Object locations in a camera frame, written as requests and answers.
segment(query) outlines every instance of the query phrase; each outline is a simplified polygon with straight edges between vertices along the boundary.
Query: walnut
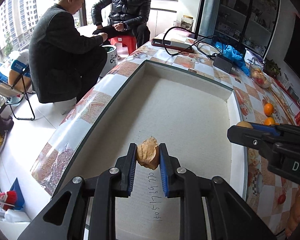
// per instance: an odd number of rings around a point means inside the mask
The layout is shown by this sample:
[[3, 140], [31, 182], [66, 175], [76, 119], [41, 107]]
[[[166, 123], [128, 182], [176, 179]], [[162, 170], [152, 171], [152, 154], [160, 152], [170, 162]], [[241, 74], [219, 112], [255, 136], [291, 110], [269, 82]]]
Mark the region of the walnut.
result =
[[153, 136], [137, 146], [137, 161], [141, 166], [155, 170], [159, 165], [159, 145]]

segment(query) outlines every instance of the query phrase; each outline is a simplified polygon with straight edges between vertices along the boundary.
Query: folding chair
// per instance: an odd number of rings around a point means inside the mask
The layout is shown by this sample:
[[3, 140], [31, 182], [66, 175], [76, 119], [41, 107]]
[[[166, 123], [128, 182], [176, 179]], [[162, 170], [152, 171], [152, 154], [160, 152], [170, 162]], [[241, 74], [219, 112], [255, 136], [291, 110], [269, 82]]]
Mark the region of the folding chair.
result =
[[[1, 81], [1, 83], [0, 83], [0, 95], [2, 95], [2, 96], [4, 96], [4, 97], [7, 98], [5, 104], [6, 104], [7, 106], [10, 106], [11, 111], [12, 111], [12, 114], [13, 114], [13, 116], [14, 116], [17, 120], [31, 120], [31, 121], [33, 121], [33, 120], [35, 119], [35, 115], [34, 115], [34, 111], [33, 111], [33, 109], [32, 109], [32, 106], [31, 106], [31, 104], [30, 104], [30, 100], [29, 100], [29, 96], [28, 96], [29, 93], [27, 92], [27, 90], [29, 89], [31, 83], [30, 83], [29, 86], [26, 88], [25, 81], [24, 81], [24, 78], [23, 78], [23, 75], [24, 75], [26, 72], [28, 72], [28, 71], [29, 71], [29, 66], [27, 66], [27, 67], [24, 69], [24, 71], [22, 71], [22, 73], [20, 73], [20, 75], [16, 78], [16, 80], [14, 81], [14, 83], [13, 83], [12, 86], [10, 86], [9, 84], [7, 84], [7, 83]], [[20, 79], [22, 80], [22, 83], [23, 83], [24, 92], [19, 91], [19, 90], [17, 90], [17, 89], [14, 88], [15, 85], [18, 83], [18, 81], [19, 81]], [[17, 96], [17, 95], [23, 95], [20, 101], [18, 101], [18, 102], [13, 102], [13, 103], [8, 103], [8, 98], [10, 98], [10, 97], [15, 97], [15, 96]], [[20, 104], [21, 101], [23, 100], [23, 98], [25, 98], [25, 99], [28, 101], [28, 103], [29, 103], [29, 106], [30, 106], [30, 109], [31, 109], [31, 112], [32, 112], [32, 115], [33, 115], [32, 118], [20, 118], [20, 117], [16, 117], [15, 114], [14, 114], [14, 112], [13, 112], [13, 109], [12, 109], [11, 106], [12, 106], [12, 105], [16, 105], [16, 104]]]

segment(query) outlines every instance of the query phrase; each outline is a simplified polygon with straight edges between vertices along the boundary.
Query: smartphone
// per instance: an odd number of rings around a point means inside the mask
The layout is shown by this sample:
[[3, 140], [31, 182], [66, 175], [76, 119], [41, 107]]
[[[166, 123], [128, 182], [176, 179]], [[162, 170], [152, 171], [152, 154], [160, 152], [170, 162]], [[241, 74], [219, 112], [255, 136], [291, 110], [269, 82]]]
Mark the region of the smartphone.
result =
[[160, 39], [152, 39], [151, 45], [155, 47], [166, 47], [167, 49], [183, 50], [189, 53], [194, 53], [194, 49], [189, 48], [189, 44], [164, 40], [164, 45]]

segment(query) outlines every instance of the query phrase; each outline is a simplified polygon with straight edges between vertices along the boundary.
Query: red broom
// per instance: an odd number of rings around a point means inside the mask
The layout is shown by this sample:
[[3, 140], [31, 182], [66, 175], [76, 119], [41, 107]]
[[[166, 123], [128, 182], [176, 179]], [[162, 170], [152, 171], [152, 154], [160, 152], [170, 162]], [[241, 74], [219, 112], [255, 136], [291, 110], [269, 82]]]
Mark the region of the red broom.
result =
[[17, 192], [15, 190], [10, 190], [0, 193], [0, 207], [7, 211], [12, 209], [17, 202]]

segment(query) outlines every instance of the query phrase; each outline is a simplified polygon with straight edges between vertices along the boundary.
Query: red stool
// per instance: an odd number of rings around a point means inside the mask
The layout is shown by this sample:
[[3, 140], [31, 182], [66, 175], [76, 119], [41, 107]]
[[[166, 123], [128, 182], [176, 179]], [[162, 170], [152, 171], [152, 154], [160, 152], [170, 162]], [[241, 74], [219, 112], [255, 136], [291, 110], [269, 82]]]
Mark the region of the red stool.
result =
[[122, 43], [127, 45], [129, 55], [136, 50], [137, 40], [133, 36], [123, 35], [112, 38], [110, 40], [111, 45], [115, 45], [116, 43]]

